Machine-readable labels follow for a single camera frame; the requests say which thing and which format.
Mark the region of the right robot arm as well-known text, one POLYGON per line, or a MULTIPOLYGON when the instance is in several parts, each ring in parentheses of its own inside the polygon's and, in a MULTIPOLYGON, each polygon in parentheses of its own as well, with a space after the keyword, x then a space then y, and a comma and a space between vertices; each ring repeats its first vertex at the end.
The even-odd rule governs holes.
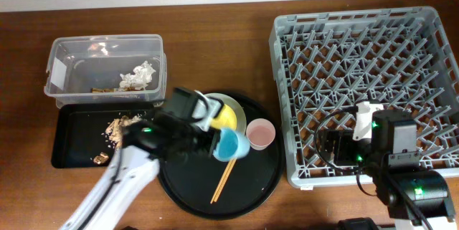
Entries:
POLYGON ((456 212, 446 180, 419 167, 419 155, 395 153, 396 142, 383 138, 352 140, 350 130, 320 130, 314 137, 324 161, 335 158, 342 173, 367 175, 374 194, 394 219, 395 229, 457 229, 456 212))

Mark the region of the grey-green round plate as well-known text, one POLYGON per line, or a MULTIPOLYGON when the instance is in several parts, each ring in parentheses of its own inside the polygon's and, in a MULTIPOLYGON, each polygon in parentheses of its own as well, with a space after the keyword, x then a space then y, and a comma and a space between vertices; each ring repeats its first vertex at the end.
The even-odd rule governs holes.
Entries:
POLYGON ((236 101, 234 97, 230 97, 229 95, 225 95, 222 93, 207 93, 205 94, 206 97, 215 97, 220 99, 224 104, 228 105, 230 108, 233 109, 237 119, 237 127, 236 131, 240 133, 245 133, 247 127, 247 118, 245 115, 245 111, 241 104, 236 101))

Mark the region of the food scraps pile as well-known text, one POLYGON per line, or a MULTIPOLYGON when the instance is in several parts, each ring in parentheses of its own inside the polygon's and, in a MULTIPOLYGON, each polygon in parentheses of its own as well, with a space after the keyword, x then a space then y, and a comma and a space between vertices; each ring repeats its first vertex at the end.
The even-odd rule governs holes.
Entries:
POLYGON ((139 115, 136 115, 132 118, 127 115, 122 116, 121 118, 114 119, 111 123, 108 124, 108 127, 105 129, 103 135, 108 139, 108 142, 112 143, 112 147, 115 149, 122 147, 122 138, 123 133, 122 129, 134 123, 137 123, 141 120, 139 115))

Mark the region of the blue cup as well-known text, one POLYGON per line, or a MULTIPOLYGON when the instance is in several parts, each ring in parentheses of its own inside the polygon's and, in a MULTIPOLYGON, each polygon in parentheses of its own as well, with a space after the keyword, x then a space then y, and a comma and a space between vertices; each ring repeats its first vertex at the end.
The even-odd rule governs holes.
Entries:
POLYGON ((250 142, 243 134, 231 128, 220 130, 219 141, 212 155, 221 162, 244 158, 250 151, 250 142))

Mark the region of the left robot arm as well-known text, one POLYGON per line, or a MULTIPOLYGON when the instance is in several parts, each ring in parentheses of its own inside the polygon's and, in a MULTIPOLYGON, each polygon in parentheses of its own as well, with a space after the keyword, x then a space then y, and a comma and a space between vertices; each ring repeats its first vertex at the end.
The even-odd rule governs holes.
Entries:
POLYGON ((100 180, 62 229, 114 229, 136 196, 152 182, 162 162, 212 148, 212 121, 218 112, 182 120, 158 111, 123 129, 117 149, 100 180))

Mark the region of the pink cup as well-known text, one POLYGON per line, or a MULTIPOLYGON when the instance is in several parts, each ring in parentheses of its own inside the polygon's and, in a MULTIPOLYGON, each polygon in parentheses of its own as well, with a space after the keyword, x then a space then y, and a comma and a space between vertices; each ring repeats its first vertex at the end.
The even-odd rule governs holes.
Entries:
POLYGON ((269 120, 263 118, 252 120, 246 128, 246 136, 251 148, 264 150, 275 139, 275 126, 269 120))

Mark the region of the yellow bowl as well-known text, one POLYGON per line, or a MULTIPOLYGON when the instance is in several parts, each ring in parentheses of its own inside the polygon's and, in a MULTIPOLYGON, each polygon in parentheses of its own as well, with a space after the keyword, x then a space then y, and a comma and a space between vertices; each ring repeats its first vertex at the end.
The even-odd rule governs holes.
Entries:
POLYGON ((236 130, 237 116, 234 110, 230 106, 224 104, 218 116, 211 120, 210 126, 215 129, 230 128, 236 130))

